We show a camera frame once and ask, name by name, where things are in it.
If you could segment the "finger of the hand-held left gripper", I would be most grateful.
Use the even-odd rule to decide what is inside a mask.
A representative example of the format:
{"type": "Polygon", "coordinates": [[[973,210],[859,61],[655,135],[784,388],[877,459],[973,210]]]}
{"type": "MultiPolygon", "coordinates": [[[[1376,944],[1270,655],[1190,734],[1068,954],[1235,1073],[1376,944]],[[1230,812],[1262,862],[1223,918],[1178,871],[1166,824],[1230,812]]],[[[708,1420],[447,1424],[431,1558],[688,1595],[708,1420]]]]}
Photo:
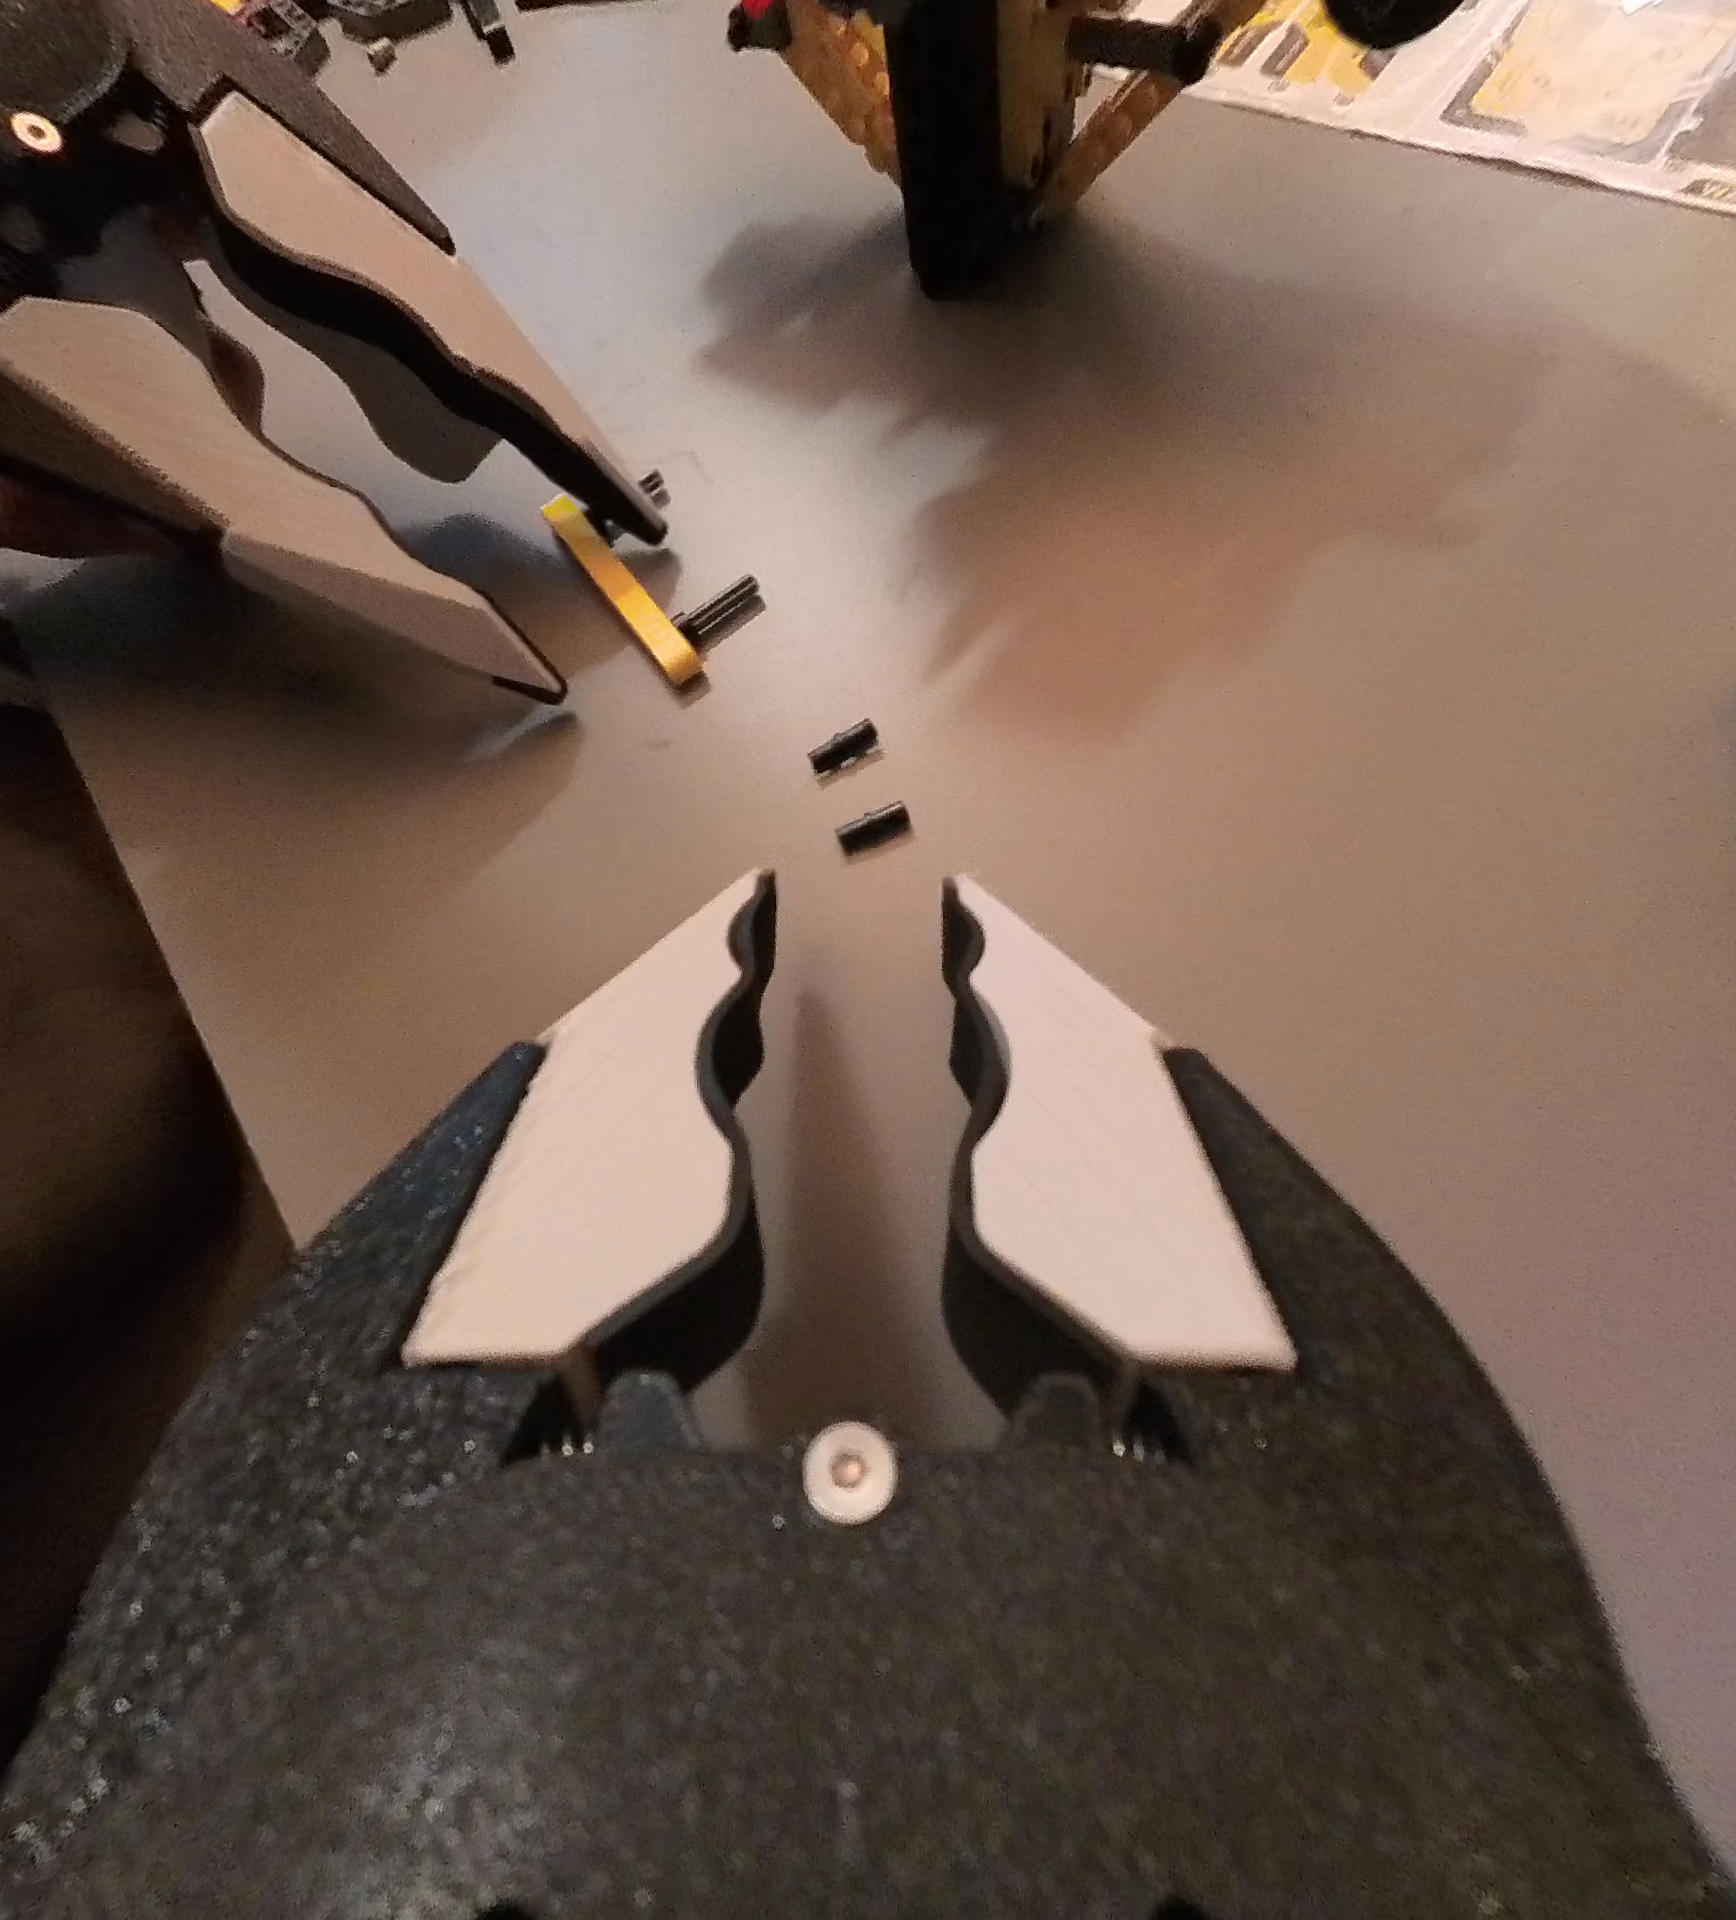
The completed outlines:
{"type": "Polygon", "coordinates": [[[147,485],[222,571],[308,616],[424,652],[540,705],[567,678],[479,588],[415,558],[377,507],[304,468],[235,406],[207,312],[168,256],[119,260],[119,293],[25,293],[0,312],[0,379],[78,454],[147,485]]]}
{"type": "Polygon", "coordinates": [[[457,481],[509,446],[644,546],[665,510],[395,163],[318,86],[219,86],[191,119],[222,275],[457,481]]]}

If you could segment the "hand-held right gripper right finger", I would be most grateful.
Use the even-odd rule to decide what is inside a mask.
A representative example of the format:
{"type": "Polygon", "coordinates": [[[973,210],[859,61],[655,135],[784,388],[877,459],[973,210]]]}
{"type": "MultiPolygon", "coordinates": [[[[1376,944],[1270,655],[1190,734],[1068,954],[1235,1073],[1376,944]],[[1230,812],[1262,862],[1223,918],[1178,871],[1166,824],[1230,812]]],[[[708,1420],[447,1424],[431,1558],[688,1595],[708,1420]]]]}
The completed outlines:
{"type": "Polygon", "coordinates": [[[957,1143],[943,1308],[1017,1414],[1078,1378],[1115,1417],[1187,1374],[1291,1375],[1299,1347],[1166,1033],[974,875],[943,888],[957,1143]]]}

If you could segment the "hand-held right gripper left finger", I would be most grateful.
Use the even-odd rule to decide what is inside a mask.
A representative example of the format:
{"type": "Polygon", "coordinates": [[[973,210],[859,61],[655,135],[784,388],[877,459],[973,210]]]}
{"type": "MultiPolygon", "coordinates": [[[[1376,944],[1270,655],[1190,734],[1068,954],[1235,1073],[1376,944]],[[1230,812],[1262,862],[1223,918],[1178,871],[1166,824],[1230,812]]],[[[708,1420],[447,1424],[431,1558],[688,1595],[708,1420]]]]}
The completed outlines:
{"type": "Polygon", "coordinates": [[[522,1050],[402,1365],[549,1374],[588,1412],[626,1374],[694,1389],[742,1350],[765,1254],[739,1104],[776,929],[775,871],[744,871],[522,1050]]]}

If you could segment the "yellow perforated toy beam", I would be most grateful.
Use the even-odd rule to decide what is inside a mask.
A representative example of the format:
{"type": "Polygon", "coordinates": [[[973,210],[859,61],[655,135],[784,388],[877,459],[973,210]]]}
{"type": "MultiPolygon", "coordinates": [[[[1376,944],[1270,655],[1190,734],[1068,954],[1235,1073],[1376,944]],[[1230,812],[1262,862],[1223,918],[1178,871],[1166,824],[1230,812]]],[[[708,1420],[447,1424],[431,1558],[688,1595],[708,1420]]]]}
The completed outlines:
{"type": "Polygon", "coordinates": [[[698,681],[706,671],[702,653],[617,554],[587,510],[570,493],[561,492],[543,506],[543,517],[567,558],[592,584],[666,683],[680,690],[698,681]]]}

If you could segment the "yellow and black toy model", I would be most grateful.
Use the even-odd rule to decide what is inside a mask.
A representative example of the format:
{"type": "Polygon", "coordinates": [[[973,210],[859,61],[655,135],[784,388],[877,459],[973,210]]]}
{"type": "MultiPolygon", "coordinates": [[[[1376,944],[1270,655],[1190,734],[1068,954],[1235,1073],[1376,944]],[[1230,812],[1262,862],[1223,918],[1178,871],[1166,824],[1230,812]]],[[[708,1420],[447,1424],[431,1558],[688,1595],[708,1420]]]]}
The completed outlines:
{"type": "Polygon", "coordinates": [[[1064,218],[1273,3],[741,2],[737,51],[778,57],[891,179],[934,301],[983,288],[1064,218]]]}

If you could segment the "printed instruction sheet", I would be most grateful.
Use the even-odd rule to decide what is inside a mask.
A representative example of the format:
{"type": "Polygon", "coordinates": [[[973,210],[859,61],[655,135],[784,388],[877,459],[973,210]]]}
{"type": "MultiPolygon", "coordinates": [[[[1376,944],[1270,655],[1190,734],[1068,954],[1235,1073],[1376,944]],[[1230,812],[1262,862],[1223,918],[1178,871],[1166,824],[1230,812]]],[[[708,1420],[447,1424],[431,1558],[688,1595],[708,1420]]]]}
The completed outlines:
{"type": "Polygon", "coordinates": [[[1269,3],[1198,94],[1736,218],[1736,2],[1472,2],[1379,51],[1269,3]]]}

